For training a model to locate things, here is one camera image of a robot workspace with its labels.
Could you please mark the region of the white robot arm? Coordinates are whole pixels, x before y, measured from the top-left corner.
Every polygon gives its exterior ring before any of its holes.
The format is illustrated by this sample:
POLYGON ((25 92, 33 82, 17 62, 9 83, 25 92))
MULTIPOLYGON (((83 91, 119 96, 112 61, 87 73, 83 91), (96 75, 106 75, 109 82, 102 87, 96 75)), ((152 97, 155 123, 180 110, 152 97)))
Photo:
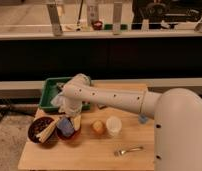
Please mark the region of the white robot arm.
POLYGON ((154 171, 202 171, 202 98, 185 88, 163 93, 96 88, 77 74, 63 86, 65 112, 75 114, 84 101, 154 120, 154 171))

